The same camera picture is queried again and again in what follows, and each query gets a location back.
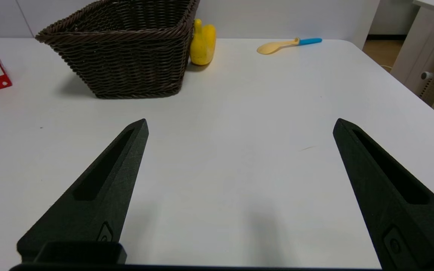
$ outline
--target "brown wicker basket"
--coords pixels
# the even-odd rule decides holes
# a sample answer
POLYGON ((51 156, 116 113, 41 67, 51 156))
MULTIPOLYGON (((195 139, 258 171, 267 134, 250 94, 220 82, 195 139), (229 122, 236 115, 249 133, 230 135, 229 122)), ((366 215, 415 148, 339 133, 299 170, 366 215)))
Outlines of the brown wicker basket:
POLYGON ((199 0, 100 0, 43 29, 98 98, 179 92, 199 0))

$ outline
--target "yellow toy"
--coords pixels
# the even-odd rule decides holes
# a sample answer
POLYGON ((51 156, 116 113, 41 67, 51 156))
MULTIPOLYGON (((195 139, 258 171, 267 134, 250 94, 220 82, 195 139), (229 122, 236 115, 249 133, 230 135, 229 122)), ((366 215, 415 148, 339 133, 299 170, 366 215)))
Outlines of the yellow toy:
POLYGON ((190 44, 190 59, 195 65, 207 65, 214 58, 215 27, 207 24, 202 28, 202 21, 195 19, 194 29, 190 44))

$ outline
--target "spoon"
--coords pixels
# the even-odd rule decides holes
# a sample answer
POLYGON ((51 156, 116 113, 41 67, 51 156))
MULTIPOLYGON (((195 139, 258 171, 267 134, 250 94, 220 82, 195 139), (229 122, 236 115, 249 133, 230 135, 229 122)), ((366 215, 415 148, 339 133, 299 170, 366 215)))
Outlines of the spoon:
POLYGON ((320 43, 322 41, 321 38, 307 38, 305 40, 301 40, 299 38, 295 38, 294 41, 279 41, 277 43, 266 43, 259 48, 257 48, 257 52, 263 55, 269 55, 279 50, 282 46, 286 45, 305 45, 311 43, 320 43))

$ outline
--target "basket rim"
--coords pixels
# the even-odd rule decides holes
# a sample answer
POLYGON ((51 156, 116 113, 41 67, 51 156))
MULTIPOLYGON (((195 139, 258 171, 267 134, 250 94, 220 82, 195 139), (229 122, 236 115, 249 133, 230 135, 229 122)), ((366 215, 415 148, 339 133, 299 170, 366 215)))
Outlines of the basket rim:
MULTIPOLYGON (((132 40, 131 38, 134 35, 138 36, 145 36, 147 35, 155 35, 156 33, 160 33, 162 36, 166 32, 176 32, 179 30, 188 30, 193 26, 193 20, 192 18, 195 17, 196 9, 198 7, 198 3, 200 0, 188 0, 188 6, 186 7, 186 11, 184 12, 182 18, 176 23, 175 26, 171 27, 162 27, 159 29, 140 29, 140 30, 104 30, 104 31, 66 31, 66 32, 60 32, 61 29, 65 29, 69 24, 73 24, 75 21, 79 20, 83 15, 85 15, 88 12, 93 11, 94 9, 103 6, 107 4, 108 2, 113 2, 114 0, 98 0, 96 2, 90 3, 89 5, 86 5, 82 9, 72 13, 70 16, 58 20, 55 23, 45 27, 42 29, 35 38, 42 42, 46 43, 46 40, 48 38, 55 38, 55 37, 68 37, 68 36, 81 36, 81 37, 100 37, 100 36, 127 36, 129 40, 132 40)), ((153 38, 145 38, 140 37, 140 39, 143 40, 151 40, 153 38)))

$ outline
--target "white wall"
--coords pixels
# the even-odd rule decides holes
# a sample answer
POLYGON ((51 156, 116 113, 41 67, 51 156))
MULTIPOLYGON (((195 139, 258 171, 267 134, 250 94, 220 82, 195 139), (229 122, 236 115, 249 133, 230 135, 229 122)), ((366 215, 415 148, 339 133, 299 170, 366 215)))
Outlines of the white wall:
POLYGON ((0 0, 0 37, 31 37, 16 0, 0 0))
MULTIPOLYGON (((0 22, 0 37, 27 37, 92 0, 0 2, 7 12, 17 14, 0 22), (24 19, 29 29, 22 27, 26 24, 24 19)), ((320 37, 348 40, 362 48, 378 3, 379 0, 200 0, 197 16, 204 23, 215 24, 220 38, 320 37)))
POLYGON ((381 0, 369 34, 408 34, 419 9, 413 0, 381 0))

